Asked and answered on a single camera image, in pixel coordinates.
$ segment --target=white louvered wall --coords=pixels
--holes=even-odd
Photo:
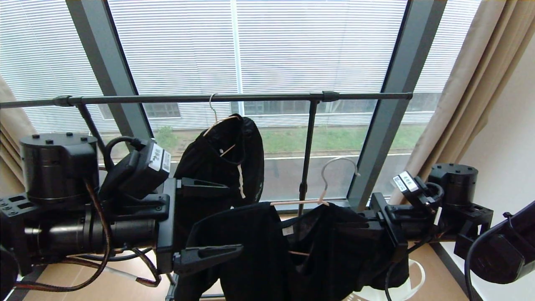
[[[109,4],[136,86],[147,95],[377,92],[406,1]],[[416,92],[442,91],[478,5],[478,0],[448,0]],[[101,95],[64,0],[0,1],[0,74],[20,101]],[[228,103],[213,106],[219,117],[231,113]],[[179,108],[180,118],[149,119],[153,129],[200,129],[213,123],[205,103]],[[40,132],[87,131],[74,108],[25,110]],[[97,106],[89,110],[100,131],[117,130]],[[320,114],[316,123],[367,124],[368,115]],[[304,125],[307,120],[306,115],[252,117],[259,126]],[[430,117],[430,112],[407,112],[403,122],[425,123]]]

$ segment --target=robotic arm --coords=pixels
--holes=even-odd
[[[113,165],[111,148],[120,141],[134,149]],[[242,251],[241,245],[177,250],[175,202],[182,195],[223,195],[228,187],[168,178],[171,156],[153,141],[111,141],[103,154],[108,175],[102,185],[93,137],[33,135],[21,140],[21,150],[27,191],[0,199],[0,299],[14,286],[80,289],[122,250],[133,250],[144,261],[148,258],[139,248],[155,251],[156,267],[148,266],[156,281],[138,281],[148,286],[156,286],[161,274],[197,273]],[[405,171],[394,182],[410,204],[389,205],[381,193],[374,193],[369,210],[362,212],[368,222],[357,231],[363,236],[388,233],[394,251],[383,258],[385,264],[401,261],[411,240],[455,241],[455,254],[478,276],[495,283],[515,281],[535,269],[535,202],[490,228],[493,211],[472,203],[476,180],[475,168],[457,164],[435,165],[427,183]],[[80,259],[95,259],[81,255],[92,253],[104,254],[100,265]],[[30,273],[33,266],[58,262],[91,264],[97,272],[72,288],[16,282],[18,274]]]

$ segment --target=clothes hanger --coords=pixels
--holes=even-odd
[[[204,132],[204,137],[206,137],[206,135],[208,134],[208,132],[210,132],[214,126],[216,126],[219,121],[217,120],[217,112],[216,110],[212,107],[212,98],[217,95],[217,93],[212,93],[212,95],[210,95],[210,99],[208,100],[208,105],[210,106],[210,109],[212,109],[213,111],[213,115],[215,116],[216,118],[216,122],[214,124],[212,124],[211,127],[209,127],[206,132]],[[229,119],[232,119],[232,118],[238,118],[238,116],[229,116],[229,117],[226,117],[226,118],[223,118],[221,119],[221,121],[225,121],[225,120],[229,120]],[[236,146],[236,144],[233,144],[231,147],[229,147],[226,151],[223,152],[223,150],[221,149],[220,152],[221,152],[221,155],[220,157],[223,157],[226,153],[228,153],[231,149],[233,149],[234,147]]]
[[[325,197],[325,195],[327,194],[327,188],[328,188],[328,183],[327,183],[327,179],[325,178],[325,168],[327,167],[327,165],[331,164],[332,162],[334,161],[338,161],[338,160],[346,160],[346,161],[349,161],[353,164],[353,167],[355,168],[355,176],[360,176],[361,174],[358,173],[358,167],[357,167],[357,163],[355,163],[353,160],[351,160],[350,158],[348,157],[336,157],[334,159],[330,159],[329,161],[327,161],[327,163],[325,163],[325,165],[323,165],[323,168],[322,168],[322,179],[323,179],[323,182],[325,183],[325,188],[323,189],[323,192],[321,193],[321,195],[319,196],[319,198],[317,200],[310,200],[310,201],[286,201],[286,202],[271,202],[270,205],[271,206],[276,206],[276,205],[292,205],[292,204],[311,204],[311,203],[318,203],[319,205],[320,204],[324,204],[324,205],[327,205],[329,206],[329,203],[324,201],[323,198]],[[296,252],[296,251],[288,251],[288,253],[290,254],[296,254],[296,255],[302,255],[302,256],[309,256],[310,253],[303,253],[303,252]]]

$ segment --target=bush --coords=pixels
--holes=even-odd
[[[173,133],[173,128],[169,125],[160,127],[158,132],[155,135],[156,142],[158,145],[163,147],[166,151],[171,154],[175,151],[178,146],[178,137]]]

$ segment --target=road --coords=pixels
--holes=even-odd
[[[373,189],[390,195],[394,189],[392,177],[405,168],[410,154],[388,155]],[[308,198],[318,198],[325,186],[321,171],[323,165],[336,156],[320,156],[310,159],[308,173]],[[358,160],[358,156],[348,156]],[[265,160],[264,191],[261,200],[296,200],[299,198],[299,184],[303,173],[303,157],[269,158]],[[327,198],[345,198],[353,176],[350,162],[332,162],[325,169],[328,182]]]

